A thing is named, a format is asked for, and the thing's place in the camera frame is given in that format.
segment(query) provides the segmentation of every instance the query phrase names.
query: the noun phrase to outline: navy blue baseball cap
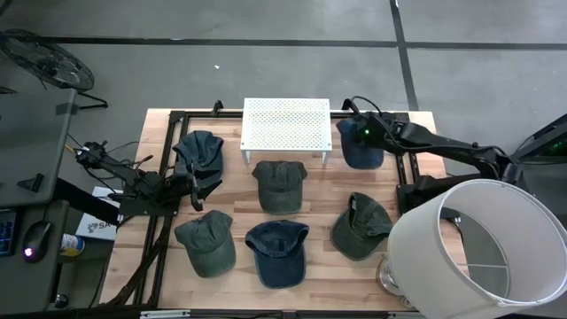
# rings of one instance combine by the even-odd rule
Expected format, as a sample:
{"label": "navy blue baseball cap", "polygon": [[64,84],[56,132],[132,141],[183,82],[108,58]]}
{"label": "navy blue baseball cap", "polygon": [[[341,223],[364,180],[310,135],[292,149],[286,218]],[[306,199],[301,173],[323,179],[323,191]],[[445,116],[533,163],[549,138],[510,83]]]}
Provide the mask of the navy blue baseball cap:
{"label": "navy blue baseball cap", "polygon": [[384,162],[384,150],[368,147],[362,142],[364,115],[354,115],[337,123],[343,157],[349,167],[356,169],[378,168]]}
{"label": "navy blue baseball cap", "polygon": [[263,222],[246,234],[245,242],[254,251],[256,270],[268,288],[288,288],[301,284],[306,273],[303,241],[309,226],[299,222]]}

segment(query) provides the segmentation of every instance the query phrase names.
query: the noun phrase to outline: keyboard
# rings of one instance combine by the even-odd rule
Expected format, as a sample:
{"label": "keyboard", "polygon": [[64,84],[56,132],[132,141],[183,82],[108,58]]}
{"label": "keyboard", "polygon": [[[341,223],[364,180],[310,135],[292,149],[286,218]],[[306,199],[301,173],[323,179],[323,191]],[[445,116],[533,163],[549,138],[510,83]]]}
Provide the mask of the keyboard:
{"label": "keyboard", "polygon": [[0,257],[14,254],[17,213],[13,209],[0,209]]}

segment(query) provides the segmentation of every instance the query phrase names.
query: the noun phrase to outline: lamp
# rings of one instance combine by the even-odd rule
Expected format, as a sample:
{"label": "lamp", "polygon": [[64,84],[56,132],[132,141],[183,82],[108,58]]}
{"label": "lamp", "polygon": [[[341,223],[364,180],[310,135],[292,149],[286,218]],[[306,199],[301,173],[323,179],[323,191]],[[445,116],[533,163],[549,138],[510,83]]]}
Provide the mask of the lamp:
{"label": "lamp", "polygon": [[[508,274],[503,295],[482,288],[451,259],[440,233],[442,208],[466,214],[493,237]],[[500,181],[471,180],[398,220],[378,279],[428,318],[495,318],[567,290],[566,240],[561,223],[532,195]]]}

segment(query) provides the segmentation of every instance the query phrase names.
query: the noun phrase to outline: computer mouse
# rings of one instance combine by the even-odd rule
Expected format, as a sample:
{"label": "computer mouse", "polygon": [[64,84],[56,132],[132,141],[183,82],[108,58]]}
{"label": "computer mouse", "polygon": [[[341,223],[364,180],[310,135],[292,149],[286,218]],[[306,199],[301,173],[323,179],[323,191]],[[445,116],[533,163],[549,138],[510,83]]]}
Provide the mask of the computer mouse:
{"label": "computer mouse", "polygon": [[38,262],[47,253],[51,223],[47,221],[34,222],[26,230],[23,242],[24,261]]}

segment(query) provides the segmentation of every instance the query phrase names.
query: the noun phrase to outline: white perforated shelf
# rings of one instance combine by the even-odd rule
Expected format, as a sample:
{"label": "white perforated shelf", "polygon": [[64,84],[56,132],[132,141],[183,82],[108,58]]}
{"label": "white perforated shelf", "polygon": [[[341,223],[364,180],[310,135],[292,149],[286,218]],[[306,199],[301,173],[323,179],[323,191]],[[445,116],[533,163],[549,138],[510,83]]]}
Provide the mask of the white perforated shelf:
{"label": "white perforated shelf", "polygon": [[245,98],[243,151],[329,152],[329,99]]}

